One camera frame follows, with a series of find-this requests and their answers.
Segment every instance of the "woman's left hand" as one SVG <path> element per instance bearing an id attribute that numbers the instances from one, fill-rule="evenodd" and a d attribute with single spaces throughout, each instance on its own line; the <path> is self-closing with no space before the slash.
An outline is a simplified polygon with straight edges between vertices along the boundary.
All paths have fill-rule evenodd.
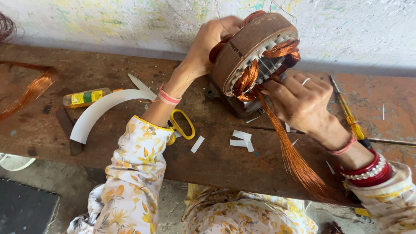
<path id="1" fill-rule="evenodd" d="M 214 67 L 209 61 L 211 49 L 221 41 L 222 35 L 238 32 L 242 22 L 235 16 L 228 16 L 201 25 L 188 55 L 178 67 L 189 72 L 187 79 L 194 80 L 211 72 Z"/>

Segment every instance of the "white wall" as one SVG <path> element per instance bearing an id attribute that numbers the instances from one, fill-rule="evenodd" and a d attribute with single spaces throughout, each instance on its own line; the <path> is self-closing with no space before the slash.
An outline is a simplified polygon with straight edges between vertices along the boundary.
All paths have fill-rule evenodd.
<path id="1" fill-rule="evenodd" d="M 277 0 L 301 37 L 298 69 L 416 76 L 416 0 Z M 181 59 L 200 25 L 270 0 L 0 0 L 18 43 Z"/>

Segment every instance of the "floral dress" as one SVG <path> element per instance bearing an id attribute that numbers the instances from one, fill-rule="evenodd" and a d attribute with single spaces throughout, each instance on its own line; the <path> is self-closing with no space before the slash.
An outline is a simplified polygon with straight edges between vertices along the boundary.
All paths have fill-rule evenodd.
<path id="1" fill-rule="evenodd" d="M 107 182 L 90 194 L 88 215 L 75 218 L 69 234 L 154 234 L 159 190 L 166 169 L 162 152 L 172 129 L 157 127 L 137 116 L 119 139 Z M 347 186 L 361 199 L 381 233 L 416 233 L 416 196 L 411 171 L 396 168 L 392 178 L 373 187 Z M 306 215 L 302 200 L 189 184 L 182 217 L 184 233 L 310 234 L 317 225 Z"/>

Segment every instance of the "silver ring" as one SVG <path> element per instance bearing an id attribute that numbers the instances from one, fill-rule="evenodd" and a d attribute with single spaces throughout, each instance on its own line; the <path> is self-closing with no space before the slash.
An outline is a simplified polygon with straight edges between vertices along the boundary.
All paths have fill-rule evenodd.
<path id="1" fill-rule="evenodd" d="M 311 78 L 306 78 L 304 81 L 303 81 L 303 83 L 302 83 L 302 86 L 308 81 L 308 80 L 310 80 Z"/>

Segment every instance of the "black mat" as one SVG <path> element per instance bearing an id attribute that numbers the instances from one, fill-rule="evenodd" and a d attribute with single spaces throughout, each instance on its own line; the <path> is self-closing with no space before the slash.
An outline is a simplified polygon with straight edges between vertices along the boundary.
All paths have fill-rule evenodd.
<path id="1" fill-rule="evenodd" d="M 42 234 L 59 196 L 0 180 L 0 234 Z"/>

